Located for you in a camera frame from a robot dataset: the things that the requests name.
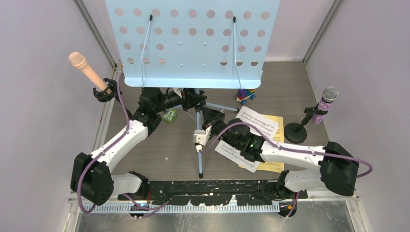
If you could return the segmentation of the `yellow sheet music page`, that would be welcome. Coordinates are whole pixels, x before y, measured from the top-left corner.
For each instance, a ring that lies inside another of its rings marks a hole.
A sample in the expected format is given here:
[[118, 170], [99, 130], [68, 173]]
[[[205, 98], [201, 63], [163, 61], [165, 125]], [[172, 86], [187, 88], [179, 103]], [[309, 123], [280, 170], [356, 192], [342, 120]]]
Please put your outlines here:
[[[283, 132], [283, 117], [270, 116], [270, 115], [255, 115], [251, 113], [242, 113], [238, 116], [244, 122], [250, 123], [256, 126], [259, 130], [267, 135], [268, 138], [276, 142], [284, 142]], [[256, 171], [268, 171], [280, 173], [285, 170], [285, 164], [283, 162], [261, 162]]]

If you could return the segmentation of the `beige microphone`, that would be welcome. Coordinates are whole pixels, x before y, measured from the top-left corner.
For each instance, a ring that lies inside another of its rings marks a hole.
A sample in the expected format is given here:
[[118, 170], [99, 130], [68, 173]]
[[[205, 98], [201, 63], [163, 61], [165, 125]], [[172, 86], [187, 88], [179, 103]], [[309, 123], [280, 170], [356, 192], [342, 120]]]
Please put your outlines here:
[[79, 52], [72, 52], [68, 59], [73, 67], [80, 70], [99, 90], [107, 88], [107, 84], [99, 77], [94, 69], [89, 65], [86, 58]]

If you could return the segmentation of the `light blue music stand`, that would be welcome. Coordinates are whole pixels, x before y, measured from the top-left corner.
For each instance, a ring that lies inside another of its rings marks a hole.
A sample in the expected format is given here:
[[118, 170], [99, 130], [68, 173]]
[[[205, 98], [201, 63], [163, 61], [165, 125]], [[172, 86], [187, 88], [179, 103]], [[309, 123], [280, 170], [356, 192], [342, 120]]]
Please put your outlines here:
[[278, 0], [107, 0], [130, 87], [255, 89]]

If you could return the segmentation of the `white sheet music page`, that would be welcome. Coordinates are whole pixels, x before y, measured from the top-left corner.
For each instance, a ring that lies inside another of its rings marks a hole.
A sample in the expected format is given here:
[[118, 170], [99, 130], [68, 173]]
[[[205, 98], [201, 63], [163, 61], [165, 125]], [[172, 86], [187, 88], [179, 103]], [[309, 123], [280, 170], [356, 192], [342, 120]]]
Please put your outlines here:
[[215, 151], [252, 173], [267, 169], [284, 170], [283, 163], [273, 165], [280, 144], [273, 140], [280, 124], [256, 111], [242, 107], [219, 138]]

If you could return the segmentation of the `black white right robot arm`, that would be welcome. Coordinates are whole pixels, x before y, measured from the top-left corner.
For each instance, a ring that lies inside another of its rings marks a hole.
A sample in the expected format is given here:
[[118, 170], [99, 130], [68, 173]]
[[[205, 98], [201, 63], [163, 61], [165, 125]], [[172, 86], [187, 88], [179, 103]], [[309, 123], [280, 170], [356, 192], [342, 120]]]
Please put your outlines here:
[[354, 194], [359, 161], [338, 143], [304, 146], [274, 141], [277, 123], [248, 107], [242, 107], [227, 123], [221, 111], [204, 107], [202, 112], [206, 137], [214, 135], [215, 151], [230, 161], [252, 173], [266, 162], [302, 168], [280, 173], [276, 183], [279, 197], [286, 199], [302, 190], [324, 188], [341, 196]]

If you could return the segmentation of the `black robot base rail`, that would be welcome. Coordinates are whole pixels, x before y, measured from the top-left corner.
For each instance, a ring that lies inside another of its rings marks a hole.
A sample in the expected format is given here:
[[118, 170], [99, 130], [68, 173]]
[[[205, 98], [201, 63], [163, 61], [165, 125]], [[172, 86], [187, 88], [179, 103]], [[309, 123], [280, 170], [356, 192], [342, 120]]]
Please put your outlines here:
[[135, 201], [161, 205], [194, 206], [227, 205], [236, 200], [239, 206], [269, 205], [272, 201], [293, 200], [295, 194], [280, 195], [275, 180], [194, 180], [148, 181], [136, 193], [128, 194]]

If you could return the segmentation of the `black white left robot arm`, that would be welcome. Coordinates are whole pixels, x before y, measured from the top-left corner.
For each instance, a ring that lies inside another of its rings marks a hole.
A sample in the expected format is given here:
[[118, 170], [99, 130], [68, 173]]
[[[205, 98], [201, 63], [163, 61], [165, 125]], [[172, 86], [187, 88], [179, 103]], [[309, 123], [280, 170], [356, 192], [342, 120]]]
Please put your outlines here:
[[148, 187], [143, 184], [142, 175], [135, 172], [113, 175], [112, 171], [133, 147], [155, 131], [162, 121], [161, 112], [176, 106], [189, 110], [204, 105], [206, 99], [200, 89], [183, 88], [162, 93], [158, 87], [143, 88], [139, 107], [126, 126], [99, 149], [75, 157], [71, 190], [76, 192], [77, 199], [85, 198], [100, 206], [113, 195], [130, 193], [135, 199], [143, 200]]

